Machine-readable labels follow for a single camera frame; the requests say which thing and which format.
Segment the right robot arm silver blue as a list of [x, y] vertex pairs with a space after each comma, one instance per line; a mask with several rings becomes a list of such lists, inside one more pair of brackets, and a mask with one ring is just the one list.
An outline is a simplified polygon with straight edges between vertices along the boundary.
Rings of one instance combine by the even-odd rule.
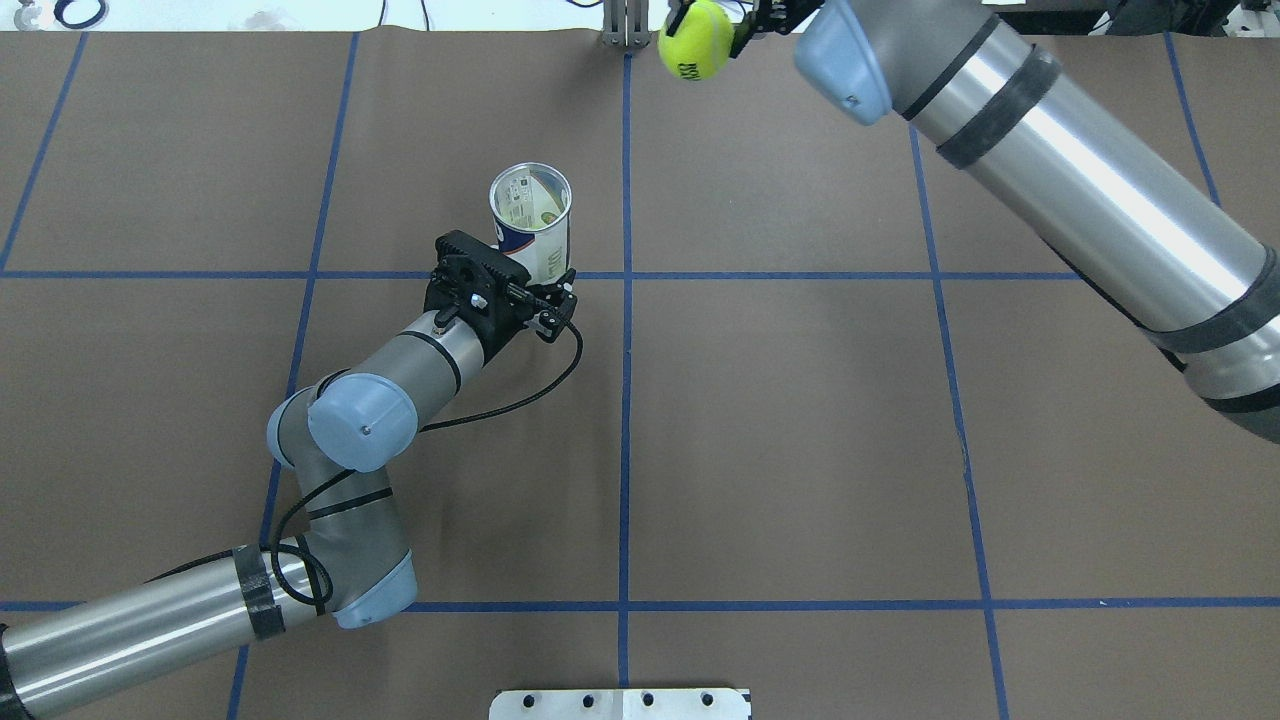
[[863, 126], [896, 113], [1020, 217], [1208, 407], [1279, 437], [1277, 250], [1199, 192], [978, 1], [672, 1], [655, 40], [680, 79], [763, 35]]

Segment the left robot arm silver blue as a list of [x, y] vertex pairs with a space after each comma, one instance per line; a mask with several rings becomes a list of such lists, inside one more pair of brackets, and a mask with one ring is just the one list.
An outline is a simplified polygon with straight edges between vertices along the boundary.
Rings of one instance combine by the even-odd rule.
[[417, 597], [388, 464], [438, 430], [438, 413], [521, 331], [572, 332], [575, 270], [524, 273], [444, 260], [422, 314], [360, 364], [271, 414], [268, 447], [298, 498], [269, 537], [186, 562], [136, 588], [3, 628], [3, 716], [50, 719], [315, 618], [380, 623]]

